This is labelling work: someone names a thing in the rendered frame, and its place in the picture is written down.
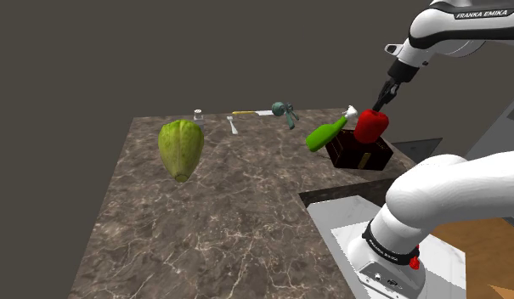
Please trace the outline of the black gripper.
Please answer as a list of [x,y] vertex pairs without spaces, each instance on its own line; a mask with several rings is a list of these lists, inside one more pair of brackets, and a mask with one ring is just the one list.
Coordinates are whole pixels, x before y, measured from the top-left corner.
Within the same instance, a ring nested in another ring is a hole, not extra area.
[[387,74],[392,79],[389,79],[384,83],[372,110],[379,112],[383,105],[391,102],[398,93],[400,83],[410,82],[418,70],[418,67],[407,65],[399,59],[395,59],[387,71]]

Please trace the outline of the red bell pepper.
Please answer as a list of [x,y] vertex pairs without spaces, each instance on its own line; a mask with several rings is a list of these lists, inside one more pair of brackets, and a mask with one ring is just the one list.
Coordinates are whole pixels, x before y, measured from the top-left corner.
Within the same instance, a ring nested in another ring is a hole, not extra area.
[[353,135],[362,144],[374,143],[387,129],[387,115],[375,110],[365,110],[359,116]]

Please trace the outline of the dark brown box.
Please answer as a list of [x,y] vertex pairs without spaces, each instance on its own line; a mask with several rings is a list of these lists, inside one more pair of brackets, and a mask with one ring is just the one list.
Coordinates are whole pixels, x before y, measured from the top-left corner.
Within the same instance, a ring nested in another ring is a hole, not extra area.
[[379,137],[374,143],[362,144],[353,130],[342,129],[325,148],[335,168],[382,171],[393,156],[393,150]]

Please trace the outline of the green bottle with white cap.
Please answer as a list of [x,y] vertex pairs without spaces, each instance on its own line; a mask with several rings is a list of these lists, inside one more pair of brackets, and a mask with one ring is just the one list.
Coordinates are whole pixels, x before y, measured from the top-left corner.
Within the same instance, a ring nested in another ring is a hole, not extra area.
[[343,129],[348,120],[357,115],[358,111],[352,105],[349,105],[338,121],[319,126],[305,138],[308,149],[311,152],[316,152],[326,146]]

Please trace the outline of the white marble robot stand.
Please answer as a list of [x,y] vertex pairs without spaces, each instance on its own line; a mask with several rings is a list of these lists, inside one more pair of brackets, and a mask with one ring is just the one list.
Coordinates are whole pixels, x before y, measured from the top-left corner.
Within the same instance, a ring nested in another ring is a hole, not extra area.
[[[347,259],[348,244],[365,230],[380,207],[361,196],[327,200],[308,206],[308,212],[356,299],[407,299],[386,296],[371,286],[372,279],[359,277]],[[417,299],[466,299],[466,254],[441,239],[428,235],[420,243],[421,268],[426,284]]]

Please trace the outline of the green lettuce head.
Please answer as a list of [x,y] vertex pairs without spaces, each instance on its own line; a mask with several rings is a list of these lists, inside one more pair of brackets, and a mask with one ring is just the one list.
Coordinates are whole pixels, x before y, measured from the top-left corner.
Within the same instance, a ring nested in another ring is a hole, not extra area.
[[201,128],[185,119],[163,125],[158,135],[163,165],[178,183],[189,180],[200,162],[203,146]]

